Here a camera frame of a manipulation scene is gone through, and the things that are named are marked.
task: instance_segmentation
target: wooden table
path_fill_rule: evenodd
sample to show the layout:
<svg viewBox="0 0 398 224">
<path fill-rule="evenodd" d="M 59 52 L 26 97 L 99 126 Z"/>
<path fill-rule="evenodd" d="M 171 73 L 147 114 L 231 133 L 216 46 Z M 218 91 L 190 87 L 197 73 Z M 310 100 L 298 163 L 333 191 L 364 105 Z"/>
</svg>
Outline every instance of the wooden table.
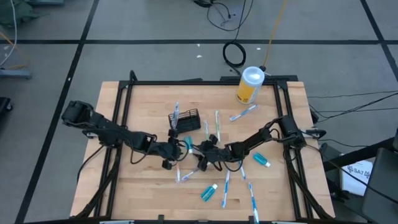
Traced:
<svg viewBox="0 0 398 224">
<path fill-rule="evenodd" d="M 307 96 L 302 82 L 288 82 L 290 101 L 297 126 L 300 129 L 312 127 Z M 114 109 L 118 82 L 104 82 L 99 94 L 96 111 L 111 119 Z M 215 110 L 220 111 L 221 143 L 243 141 L 256 133 L 267 122 L 277 117 L 273 87 L 263 86 L 256 99 L 259 107 L 246 116 L 234 121 L 229 117 L 245 110 L 248 105 L 238 103 L 235 98 L 237 86 L 133 86 L 127 126 L 132 131 L 145 131 L 158 136 L 158 141 L 167 141 L 169 122 L 167 115 L 174 110 L 176 101 L 180 111 L 198 108 L 202 121 L 208 120 L 209 130 L 215 133 Z M 280 91 L 284 114 L 286 114 L 283 92 Z M 182 139 L 191 135 L 194 144 L 205 138 L 204 127 L 200 130 L 181 134 Z M 307 143 L 317 146 L 316 140 Z M 85 158 L 99 147 L 97 139 L 88 140 Z M 270 168 L 261 167 L 252 155 L 261 152 L 271 163 Z M 231 173 L 226 208 L 221 208 L 226 169 L 218 172 L 209 166 L 206 172 L 197 172 L 185 183 L 176 184 L 176 170 L 161 167 L 162 158 L 147 156 L 137 165 L 129 162 L 131 149 L 124 146 L 119 169 L 118 184 L 113 207 L 113 219 L 156 220 L 165 215 L 166 220 L 248 220 L 252 215 L 250 191 L 241 179 L 240 172 Z M 105 150 L 96 156 L 82 170 L 77 186 L 71 215 L 76 215 L 92 198 L 99 186 Z M 134 153 L 133 160 L 142 154 Z M 334 216 L 322 160 L 319 152 L 306 147 L 302 149 L 308 188 L 320 205 Z M 197 159 L 188 155 L 180 163 L 182 176 L 196 168 Z M 251 151 L 244 160 L 244 170 L 253 185 L 260 220 L 294 220 L 292 197 L 282 145 L 267 142 Z M 209 202 L 203 202 L 200 194 L 210 185 L 218 189 Z M 298 189 L 301 214 L 305 207 Z M 105 193 L 102 213 L 105 211 L 108 193 Z"/>
</svg>

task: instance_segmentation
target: cylindrical canister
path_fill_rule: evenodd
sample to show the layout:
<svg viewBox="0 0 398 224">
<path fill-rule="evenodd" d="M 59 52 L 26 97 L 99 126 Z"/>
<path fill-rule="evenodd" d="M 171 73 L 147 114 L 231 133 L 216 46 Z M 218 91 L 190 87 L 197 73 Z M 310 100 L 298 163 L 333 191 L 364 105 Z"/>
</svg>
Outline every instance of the cylindrical canister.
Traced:
<svg viewBox="0 0 398 224">
<path fill-rule="evenodd" d="M 258 67 L 248 67 L 243 71 L 236 98 L 243 104 L 253 103 L 264 82 L 264 72 Z"/>
</svg>

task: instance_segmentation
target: concrete floor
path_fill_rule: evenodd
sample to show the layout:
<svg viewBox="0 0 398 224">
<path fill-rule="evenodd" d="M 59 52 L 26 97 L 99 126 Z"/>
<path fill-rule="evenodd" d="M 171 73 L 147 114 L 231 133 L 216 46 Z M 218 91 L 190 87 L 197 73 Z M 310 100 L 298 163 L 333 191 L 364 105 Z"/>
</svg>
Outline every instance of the concrete floor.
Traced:
<svg viewBox="0 0 398 224">
<path fill-rule="evenodd" d="M 239 22 L 242 0 L 224 0 L 233 16 L 226 27 Z M 40 7 L 49 15 L 18 29 L 20 40 L 79 40 L 94 0 L 66 0 L 63 7 Z M 398 40 L 395 0 L 367 0 L 386 40 Z M 254 0 L 254 7 L 238 39 L 268 39 L 282 1 Z M 217 14 L 211 18 L 220 23 Z M 13 37 L 12 30 L 4 30 Z M 139 80 L 218 80 L 234 75 L 222 58 L 223 44 L 203 44 L 207 39 L 233 39 L 235 32 L 213 27 L 206 9 L 188 0 L 99 0 L 88 40 L 197 40 L 193 44 L 85 44 L 67 100 L 95 105 L 103 81 L 125 80 L 133 69 Z M 377 40 L 360 0 L 289 1 L 277 40 Z M 14 110 L 0 129 L 0 223 L 13 223 L 42 149 L 61 90 L 75 56 L 78 41 L 71 44 L 19 44 L 31 57 L 31 80 L 0 80 L 0 96 L 10 97 Z M 8 51 L 0 45 L 0 58 Z M 262 63 L 266 44 L 245 44 L 246 66 Z M 388 45 L 398 57 L 398 45 Z M 231 47 L 232 61 L 240 53 Z M 6 66 L 21 63 L 14 54 Z M 398 90 L 397 77 L 380 44 L 322 45 L 275 44 L 268 61 L 273 75 L 297 75 L 308 96 L 329 96 Z M 310 99 L 320 111 L 347 110 L 385 95 L 354 98 Z M 394 107 L 395 97 L 369 108 Z M 398 125 L 394 110 L 351 113 L 318 126 L 327 138 L 346 144 L 373 144 L 391 137 Z M 42 175 L 25 221 L 67 218 L 76 189 L 76 173 L 83 161 L 87 140 L 77 130 L 58 124 Z M 353 148 L 333 147 L 342 152 Z M 336 214 L 348 217 L 345 212 Z"/>
</svg>

